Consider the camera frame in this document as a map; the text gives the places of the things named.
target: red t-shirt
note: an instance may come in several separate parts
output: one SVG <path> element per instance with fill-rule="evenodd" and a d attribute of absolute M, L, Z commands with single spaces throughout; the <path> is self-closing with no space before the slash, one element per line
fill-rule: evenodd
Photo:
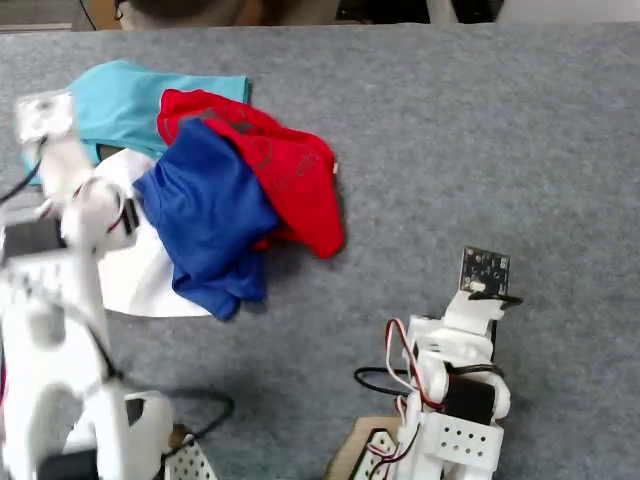
<path fill-rule="evenodd" d="M 158 132 L 168 145 L 178 136 L 180 125 L 194 118 L 230 140 L 252 168 L 285 223 L 277 236 L 308 245 L 321 258 L 342 247 L 335 158 L 322 139 L 285 128 L 260 110 L 204 90 L 163 93 Z"/>

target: cloth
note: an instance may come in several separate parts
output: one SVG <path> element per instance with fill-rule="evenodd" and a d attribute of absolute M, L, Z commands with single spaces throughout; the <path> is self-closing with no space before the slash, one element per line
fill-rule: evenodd
<path fill-rule="evenodd" d="M 220 319 L 266 295 L 251 246 L 279 225 L 260 183 L 233 146 L 200 120 L 134 187 L 174 263 L 173 289 Z"/>
<path fill-rule="evenodd" d="M 153 168 L 155 159 L 124 149 L 103 160 L 94 171 L 134 195 L 132 183 Z M 136 243 L 108 252 L 98 263 L 105 308 L 145 317 L 196 317 L 209 315 L 204 308 L 181 297 L 171 287 L 173 264 L 156 229 L 137 200 L 140 225 Z"/>
<path fill-rule="evenodd" d="M 73 92 L 76 128 L 87 145 L 89 158 L 100 161 L 98 144 L 131 148 L 158 157 L 167 148 L 153 124 L 160 109 L 160 96 L 167 88 L 204 89 L 247 102 L 246 76 L 191 76 L 160 73 L 127 60 L 97 65 L 69 87 Z M 33 162 L 24 158 L 30 169 Z"/>
<path fill-rule="evenodd" d="M 335 159 L 329 146 L 309 133 L 281 126 L 266 113 L 220 95 L 167 90 L 158 131 L 172 144 L 184 122 L 202 121 L 228 138 L 253 169 L 285 226 L 278 235 L 308 245 L 321 258 L 344 243 L 334 189 Z"/>

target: table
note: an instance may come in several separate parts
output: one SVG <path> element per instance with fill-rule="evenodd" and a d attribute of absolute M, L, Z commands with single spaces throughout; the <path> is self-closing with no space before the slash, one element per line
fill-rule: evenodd
<path fill-rule="evenodd" d="M 204 443 L 221 479 L 321 478 L 358 416 L 391 399 L 351 378 L 390 316 L 439 316 L 466 244 L 511 254 L 496 361 L 513 392 L 498 479 L 640 469 L 640 25 L 316 27 L 0 36 L 0 175 L 22 167 L 17 95 L 125 57 L 248 74 L 253 103 L 325 138 L 348 246 L 268 255 L 269 297 L 232 323 L 113 316 L 138 379 L 229 392 Z M 216 414 L 177 401 L 193 426 Z"/>

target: blue t-shirt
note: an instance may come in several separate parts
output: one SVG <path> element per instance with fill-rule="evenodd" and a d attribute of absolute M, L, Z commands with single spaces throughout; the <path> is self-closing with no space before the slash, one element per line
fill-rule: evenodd
<path fill-rule="evenodd" d="M 279 218 L 233 145 L 191 120 L 133 186 L 174 264 L 176 293 L 221 319 L 240 300 L 264 299 L 264 260 L 251 248 Z"/>
<path fill-rule="evenodd" d="M 76 128 L 95 164 L 97 145 L 130 148 L 152 157 L 167 146 L 158 135 L 156 117 L 162 93 L 202 89 L 223 97 L 247 102 L 246 76 L 192 76 L 160 73 L 127 60 L 97 65 L 78 77 L 69 87 L 73 92 Z M 30 169 L 33 162 L 25 159 Z"/>

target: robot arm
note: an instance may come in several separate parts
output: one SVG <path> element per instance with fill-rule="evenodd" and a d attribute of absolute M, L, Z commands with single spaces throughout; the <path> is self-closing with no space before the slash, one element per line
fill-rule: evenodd
<path fill-rule="evenodd" d="M 23 98 L 17 119 L 48 203 L 30 216 L 7 214 L 3 229 L 5 466 L 15 480 L 150 480 L 168 451 L 171 406 L 154 392 L 125 395 L 114 376 L 97 269 L 104 252 L 135 240 L 134 204 L 93 177 L 70 93 Z M 63 339 L 51 336 L 52 322 L 64 326 Z M 45 434 L 56 389 L 83 401 L 63 453 Z"/>
<path fill-rule="evenodd" d="M 509 257 L 466 247 L 460 288 L 441 319 L 412 316 L 407 332 L 390 320 L 410 374 L 410 384 L 400 381 L 411 393 L 395 452 L 380 455 L 377 468 L 360 464 L 354 480 L 492 478 L 503 438 L 496 420 L 508 414 L 511 400 L 492 362 L 490 326 L 521 303 L 507 295 L 508 275 Z M 388 362 L 387 369 L 395 376 Z"/>

